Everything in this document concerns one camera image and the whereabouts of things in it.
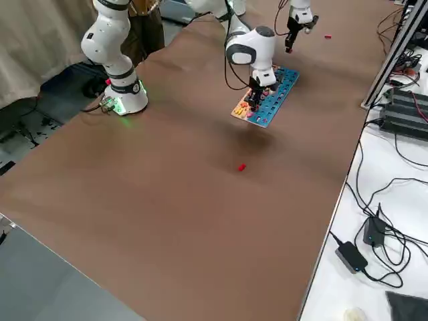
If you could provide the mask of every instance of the white table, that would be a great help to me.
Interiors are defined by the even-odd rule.
[[[428,51],[423,52],[426,54],[422,59],[420,87],[413,85],[407,89],[428,94],[428,74],[425,72],[428,67]],[[368,119],[377,118],[378,115],[379,112],[372,110]],[[359,176],[359,187],[366,202],[374,191],[384,187],[395,177],[415,177],[428,181],[428,169],[410,165],[397,154],[393,134],[381,132],[376,125],[369,125],[361,136],[361,143],[364,162]],[[428,164],[428,142],[398,136],[398,144],[399,150],[407,158]],[[356,170],[360,159],[361,153],[358,149],[347,177],[352,188],[355,187]],[[396,183],[374,198],[370,206],[373,211],[376,211],[378,202],[382,203],[383,210],[397,229],[412,237],[428,241],[427,186],[415,182]],[[365,219],[366,215],[356,204],[350,190],[344,187],[333,214],[331,231],[343,242],[352,242]],[[397,241],[388,237],[385,244],[392,249],[401,248]],[[389,272],[372,253],[371,247],[362,242],[362,233],[357,245],[368,261],[367,271],[370,275],[379,278]],[[386,291],[428,298],[428,259],[413,244],[409,244],[411,263],[401,273],[404,286],[398,290],[374,283],[362,273],[352,275],[335,254],[337,247],[335,240],[328,236],[320,253],[300,321],[343,320],[344,312],[352,308],[363,310],[369,321],[387,321],[391,319],[391,313]],[[378,249],[378,253],[385,258],[381,249]],[[398,258],[399,254],[393,256],[393,259]],[[389,277],[387,281],[395,284],[398,282],[395,276]]]

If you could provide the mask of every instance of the black power brick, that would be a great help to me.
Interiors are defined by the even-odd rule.
[[[385,241],[387,224],[378,217],[369,217],[364,224],[363,241],[374,247],[382,246]]]
[[[336,255],[352,274],[362,271],[368,265],[364,256],[362,256],[354,244],[349,241],[339,245],[336,250]]]

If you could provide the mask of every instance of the gray floor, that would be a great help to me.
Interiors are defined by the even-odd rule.
[[[168,45],[181,26],[164,26]],[[37,109],[35,98],[1,109],[0,168],[19,163],[87,106],[81,87],[91,78],[68,68],[42,87]],[[0,245],[0,288],[2,321],[144,320],[18,227]]]

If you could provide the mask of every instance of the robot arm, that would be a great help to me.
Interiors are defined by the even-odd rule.
[[[105,90],[106,101],[119,115],[143,110],[147,95],[138,79],[132,61],[122,54],[120,46],[129,31],[130,0],[93,0],[98,18],[85,33],[81,46],[86,57],[102,64],[110,84]]]
[[[308,34],[318,22],[318,16],[312,15],[310,0],[291,0],[287,28],[290,30],[286,38],[286,52],[291,53],[293,44],[300,30]]]
[[[234,65],[250,65],[253,69],[249,79],[252,90],[249,105],[257,108],[261,94],[266,88],[275,89],[277,80],[272,68],[275,50],[275,33],[259,26],[250,30],[236,16],[227,0],[185,0],[197,13],[211,12],[226,31],[225,55]]]

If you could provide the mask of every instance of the wire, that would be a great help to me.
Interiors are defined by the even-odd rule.
[[[371,120],[371,121],[368,121],[368,122],[365,122],[364,123],[364,127],[363,127],[363,130],[364,130],[364,128],[366,127],[366,126],[368,126],[369,124],[378,124],[378,125],[380,125],[381,123],[380,123],[380,121],[382,121],[382,119],[380,119],[380,118],[378,118],[378,119],[374,119],[374,120]],[[363,224],[360,226],[360,228],[359,228],[359,230],[358,230],[358,232],[356,233],[356,235],[354,236],[354,246],[358,249],[358,245],[357,245],[357,239],[358,239],[358,236],[360,235],[360,233],[361,233],[361,231],[362,231],[362,229],[364,228],[364,226],[365,226],[365,224],[368,222],[368,220],[370,220],[370,219],[374,219],[374,217],[378,217],[379,219],[381,219],[380,218],[380,214],[387,220],[387,221],[384,221],[384,223],[385,223],[385,227],[386,227],[386,231],[381,231],[380,229],[378,230],[378,232],[379,233],[382,233],[382,234],[384,234],[385,235],[385,237],[390,237],[390,238],[393,238],[393,239],[396,239],[402,246],[403,246],[403,248],[402,248],[402,250],[401,250],[401,256],[400,256],[400,259],[399,259],[399,261],[394,261],[394,260],[392,260],[391,259],[391,255],[388,253],[388,251],[387,251],[387,248],[385,247],[385,245],[383,244],[382,245],[382,249],[383,249],[383,253],[384,253],[384,255],[385,255],[385,257],[386,257],[386,260],[385,259],[383,259],[381,256],[380,256],[380,254],[379,253],[377,253],[376,251],[375,251],[375,248],[374,248],[374,245],[372,245],[372,252],[374,253],[374,255],[376,256],[376,258],[390,271],[390,272],[387,272],[385,275],[383,275],[383,276],[381,276],[381,277],[379,277],[379,278],[376,278],[376,277],[374,277],[374,276],[372,276],[372,275],[370,275],[369,273],[368,273],[368,271],[366,270],[366,269],[364,269],[362,272],[363,272],[363,274],[369,279],[369,280],[371,280],[371,281],[373,281],[373,282],[378,282],[378,283],[381,283],[381,284],[384,284],[384,285],[386,285],[386,286],[390,286],[390,287],[392,287],[392,288],[401,288],[401,287],[403,287],[403,279],[402,279],[402,277],[400,276],[400,273],[402,272],[402,271],[404,271],[404,269],[410,264],[410,260],[411,260],[411,250],[410,250],[410,248],[409,248],[409,246],[407,245],[407,243],[409,242],[409,243],[412,243],[414,246],[416,246],[420,251],[421,251],[421,253],[426,257],[426,258],[428,258],[428,253],[421,247],[421,245],[425,245],[425,246],[428,246],[428,242],[426,242],[426,241],[421,241],[420,239],[415,239],[414,237],[411,237],[411,236],[409,236],[409,235],[406,235],[406,234],[404,234],[404,233],[402,233],[401,231],[399,231],[397,228],[395,228],[394,227],[394,225],[393,225],[393,222],[387,217],[387,215],[385,214],[385,212],[382,210],[382,207],[381,207],[381,204],[379,203],[379,205],[378,205],[378,210],[377,210],[377,212],[375,213],[372,209],[370,209],[370,205],[371,205],[371,203],[372,203],[372,201],[373,201],[373,199],[374,199],[374,197],[377,195],[377,194],[379,194],[379,193],[381,193],[381,192],[383,192],[383,191],[385,191],[385,190],[387,190],[389,187],[391,187],[394,183],[396,183],[396,182],[401,182],[401,181],[415,181],[415,182],[418,182],[418,183],[421,183],[421,184],[424,184],[424,185],[428,185],[428,182],[427,181],[423,181],[423,180],[421,180],[421,179],[416,179],[416,178],[394,178],[394,179],[392,179],[386,186],[384,186],[384,187],[382,187],[381,189],[378,189],[377,191],[375,191],[372,195],[371,195],[371,197],[370,197],[370,199],[369,199],[369,201],[368,202],[366,202],[363,198],[362,198],[362,196],[361,196],[361,194],[360,194],[360,191],[359,191],[359,184],[358,184],[358,182],[359,182],[359,175],[360,175],[360,170],[361,170],[361,168],[362,168],[362,164],[363,164],[363,162],[364,162],[364,151],[363,151],[363,147],[362,147],[362,143],[361,143],[361,141],[359,140],[358,141],[358,148],[360,149],[360,151],[361,151],[361,159],[360,159],[360,162],[359,162],[359,164],[358,164],[358,168],[357,168],[357,171],[356,171],[356,182],[355,182],[355,186],[356,186],[356,189],[354,190],[351,186],[350,186],[350,184],[349,184],[349,182],[345,182],[345,186],[347,187],[347,188],[349,188],[349,190],[351,191],[351,193],[352,193],[352,196],[354,197],[354,200],[356,201],[356,204],[358,205],[358,207],[360,207],[361,208],[361,210],[362,210],[362,212],[364,213],[364,214],[366,214],[367,215],[367,218],[364,220],[364,222],[363,222]],[[395,268],[393,268],[391,265],[393,265],[393,266],[395,266],[395,267],[399,267],[400,265],[401,265],[401,267],[399,268],[399,269],[395,269]],[[388,277],[391,277],[391,276],[395,276],[397,279],[398,279],[398,281],[399,281],[399,283],[398,284],[393,284],[393,283],[390,283],[390,282],[388,282],[388,281],[386,281],[386,279],[388,278]]]
[[[285,32],[285,33],[280,33],[278,32],[278,30],[276,29],[276,23],[278,20],[278,16],[280,15],[280,12],[282,11],[282,9],[287,5],[289,0],[280,0],[280,2],[278,3],[278,11],[276,11],[276,15],[275,15],[275,22],[274,22],[274,29],[275,29],[275,33],[276,35],[288,35],[290,32]]]
[[[336,241],[336,243],[341,246],[343,244],[343,242],[341,240],[339,240],[339,238],[337,236],[335,236],[335,234],[333,234],[333,232],[328,231],[328,234],[331,234],[331,236],[333,236],[334,240]]]
[[[387,49],[386,49],[386,43],[383,41],[383,39],[382,39],[382,37],[383,38],[385,38],[385,39],[387,39],[387,40],[389,40],[391,43],[393,42],[391,39],[389,39],[387,36],[385,36],[385,35],[383,35],[383,33],[386,31],[386,30],[389,30],[389,29],[385,29],[384,31],[382,31],[382,32],[380,32],[379,31],[379,28],[381,27],[381,25],[386,21],[386,20],[388,20],[390,17],[392,17],[393,15],[396,15],[396,14],[398,14],[400,11],[402,11],[403,10],[403,8],[400,8],[400,9],[397,9],[397,10],[395,10],[395,11],[393,11],[392,13],[390,13],[389,15],[387,15],[384,19],[382,19],[381,20],[381,22],[379,22],[379,24],[377,25],[377,29],[376,29],[376,34],[378,35],[378,38],[379,38],[379,40],[382,42],[382,47],[383,47],[383,53],[385,54],[385,55],[387,55],[388,53],[387,53]]]
[[[100,95],[100,102],[99,103],[97,103],[97,105],[96,106],[94,106],[94,107],[92,107],[92,108],[89,108],[89,109],[82,109],[81,110],[81,112],[85,112],[85,113],[88,113],[88,112],[94,112],[95,110],[97,110],[97,109],[99,109],[99,108],[101,108],[101,101],[102,101],[102,99],[103,99],[103,97],[105,96],[105,93],[102,93],[101,95]]]
[[[396,132],[394,132],[394,145],[395,145],[395,150],[397,151],[397,154],[400,155],[400,157],[402,159],[404,159],[407,162],[409,162],[411,164],[414,164],[414,165],[418,165],[418,166],[422,166],[422,167],[428,167],[427,164],[418,163],[418,162],[415,162],[415,161],[413,161],[411,159],[408,159],[406,156],[403,155],[402,152],[400,152],[399,145],[397,144],[397,133]]]
[[[410,92],[412,97],[413,97],[413,101],[415,103],[416,109],[418,114],[424,119],[424,121],[428,122],[428,118],[426,117],[426,115],[422,112],[421,107],[419,107],[419,104],[417,103],[417,99],[416,96],[413,92]]]
[[[188,25],[190,25],[192,22],[194,22],[194,20],[196,20],[196,19],[198,19],[198,18],[201,18],[201,17],[204,17],[204,16],[209,15],[209,14],[211,14],[211,12],[210,12],[210,11],[207,11],[207,12],[205,12],[205,13],[197,14],[196,16],[194,16],[194,17],[189,21]]]
[[[32,114],[33,112],[35,112],[36,110],[37,110],[37,105],[39,104],[39,97],[37,96],[36,98],[35,98],[35,104],[34,104],[34,106],[33,106],[33,108],[29,111],[29,112],[26,112],[25,114],[22,114],[21,116],[20,116],[20,118],[22,118],[22,117],[24,117],[24,116],[27,116],[27,115],[30,115],[30,114]]]
[[[230,14],[231,13],[231,8],[230,8],[230,4],[227,2],[227,0],[225,0],[225,3],[226,3],[226,7],[227,7],[227,12]],[[227,45],[227,40],[228,40],[228,37],[229,37],[229,32],[230,32],[230,25],[232,24],[232,15],[230,16],[230,18],[229,18],[229,23],[227,24],[227,32],[226,32],[226,38],[225,38],[225,43],[224,43],[224,45],[225,45],[225,48],[226,48],[226,45]],[[244,87],[242,87],[242,88],[234,88],[234,87],[232,87],[230,84],[229,84],[229,81],[227,80],[227,57],[226,57],[226,53],[225,53],[225,65],[224,65],[224,72],[225,72],[225,81],[226,81],[226,84],[227,84],[227,87],[229,87],[230,89],[232,89],[232,90],[242,90],[242,89],[246,89],[246,88],[248,88],[249,87],[249,84],[247,84],[247,83],[245,83],[238,75],[237,75],[237,73],[236,73],[236,71],[233,69],[233,67],[232,67],[232,64],[231,64],[231,62],[229,62],[229,67],[230,67],[230,69],[232,70],[232,72],[233,72],[233,74],[236,76],[236,78],[238,78],[238,80],[241,82],[241,83],[243,83],[245,86]]]
[[[411,76],[409,76],[405,73],[401,73],[401,72],[393,72],[393,73],[391,73],[391,75],[404,76],[404,77],[410,79],[410,81],[411,81],[408,84],[403,84],[403,83],[395,81],[395,80],[389,80],[389,85],[393,86],[394,88],[403,89],[403,88],[406,88],[406,87],[409,87],[412,85],[416,85],[416,86],[420,87],[420,85],[418,84],[418,81],[421,79],[421,74],[419,72],[416,74],[415,79],[413,79]]]
[[[406,49],[395,62],[394,72],[404,72],[407,68],[414,68],[421,61],[422,55],[411,49]]]

